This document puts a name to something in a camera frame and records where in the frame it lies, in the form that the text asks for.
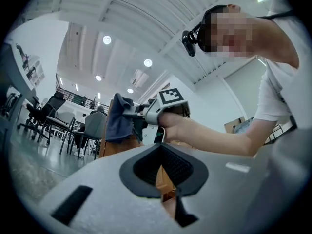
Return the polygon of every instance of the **floor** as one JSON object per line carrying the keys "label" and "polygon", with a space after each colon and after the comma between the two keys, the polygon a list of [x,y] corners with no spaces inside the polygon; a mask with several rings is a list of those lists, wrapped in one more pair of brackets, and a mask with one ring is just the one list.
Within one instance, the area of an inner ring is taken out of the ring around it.
{"label": "floor", "polygon": [[60,155],[60,138],[51,138],[47,146],[46,140],[37,143],[30,134],[23,127],[12,134],[9,162],[17,191],[38,203],[58,183],[92,162],[94,154],[77,160],[73,152],[67,153],[65,144]]}

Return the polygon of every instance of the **ear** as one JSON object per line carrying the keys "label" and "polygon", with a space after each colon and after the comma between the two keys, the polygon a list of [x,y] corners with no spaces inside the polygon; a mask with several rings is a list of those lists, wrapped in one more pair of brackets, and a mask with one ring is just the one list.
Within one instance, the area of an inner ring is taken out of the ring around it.
{"label": "ear", "polygon": [[229,11],[240,12],[240,6],[235,4],[228,4]]}

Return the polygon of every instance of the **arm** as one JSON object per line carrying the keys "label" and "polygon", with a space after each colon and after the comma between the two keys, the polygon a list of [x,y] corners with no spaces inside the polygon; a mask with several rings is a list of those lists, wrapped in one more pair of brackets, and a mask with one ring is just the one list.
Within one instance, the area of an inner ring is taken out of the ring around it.
{"label": "arm", "polygon": [[271,134],[276,122],[255,119],[246,133],[225,134],[176,114],[164,113],[159,123],[166,141],[178,140],[213,153],[254,156]]}

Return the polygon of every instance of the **wall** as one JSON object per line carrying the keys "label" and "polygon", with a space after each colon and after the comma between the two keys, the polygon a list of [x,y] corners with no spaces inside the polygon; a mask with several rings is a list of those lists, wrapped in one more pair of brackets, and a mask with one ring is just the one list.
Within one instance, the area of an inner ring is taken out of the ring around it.
{"label": "wall", "polygon": [[82,114],[89,115],[92,110],[86,107],[79,106],[71,101],[65,101],[65,103],[58,109],[58,113],[72,112],[75,114],[76,120],[80,120]]}
{"label": "wall", "polygon": [[61,77],[61,78],[62,78],[63,85],[60,83],[60,86],[62,89],[65,89],[65,90],[72,92],[76,95],[86,96],[87,99],[90,99],[90,100],[93,100],[94,97],[96,97],[96,102],[100,102],[104,105],[109,106],[111,99],[112,99],[110,96],[101,93],[101,97],[100,97],[101,99],[98,99],[98,91],[91,89],[91,88],[88,88],[88,87],[85,87],[85,86],[82,86],[80,84],[77,84],[78,85],[78,91],[77,91],[74,82],[72,82],[66,78],[63,78],[63,77]]}
{"label": "wall", "polygon": [[170,86],[188,100],[190,117],[204,126],[225,133],[226,123],[244,116],[222,78],[202,82],[195,92],[174,76],[170,78]]}
{"label": "wall", "polygon": [[254,59],[225,78],[248,118],[254,117],[257,111],[259,87],[265,70],[266,67],[259,60]]}
{"label": "wall", "polygon": [[45,78],[36,88],[39,101],[55,92],[59,52],[68,29],[68,22],[59,21],[57,17],[58,14],[54,13],[35,18],[7,36],[18,43],[24,53],[40,57]]}

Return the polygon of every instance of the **balcony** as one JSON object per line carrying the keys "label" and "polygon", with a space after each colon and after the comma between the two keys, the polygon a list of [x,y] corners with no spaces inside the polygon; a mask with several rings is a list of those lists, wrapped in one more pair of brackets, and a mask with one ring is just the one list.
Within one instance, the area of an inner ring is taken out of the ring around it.
{"label": "balcony", "polygon": [[98,106],[102,105],[104,107],[104,112],[106,114],[108,113],[109,106],[101,104],[101,103],[96,102],[94,100],[90,100],[86,96],[76,95],[76,94],[69,92],[69,91],[62,89],[62,88],[58,88],[57,92],[61,92],[62,94],[64,94],[65,100],[73,102],[77,105],[80,105],[82,107],[85,107],[85,108],[88,108],[91,110],[96,110],[98,108]]}

